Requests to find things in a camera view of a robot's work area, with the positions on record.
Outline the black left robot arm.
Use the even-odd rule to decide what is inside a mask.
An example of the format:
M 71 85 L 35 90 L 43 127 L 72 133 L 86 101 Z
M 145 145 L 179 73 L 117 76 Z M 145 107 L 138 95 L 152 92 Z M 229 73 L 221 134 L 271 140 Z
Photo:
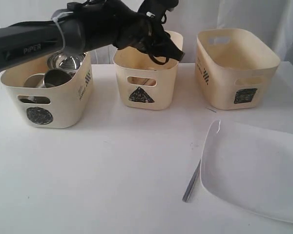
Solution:
M 69 2 L 48 21 L 24 21 L 0 28 L 0 72 L 62 51 L 78 55 L 113 45 L 133 47 L 155 63 L 181 61 L 184 52 L 164 30 L 176 0 L 145 0 L 138 11 L 120 0 Z

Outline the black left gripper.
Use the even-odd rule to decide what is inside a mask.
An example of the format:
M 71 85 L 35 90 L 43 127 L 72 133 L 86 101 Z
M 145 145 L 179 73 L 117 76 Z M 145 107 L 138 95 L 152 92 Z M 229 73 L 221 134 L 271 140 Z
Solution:
M 114 46 L 119 50 L 133 47 L 154 57 L 181 61 L 185 53 L 176 47 L 161 24 L 137 12 L 115 13 L 117 36 Z

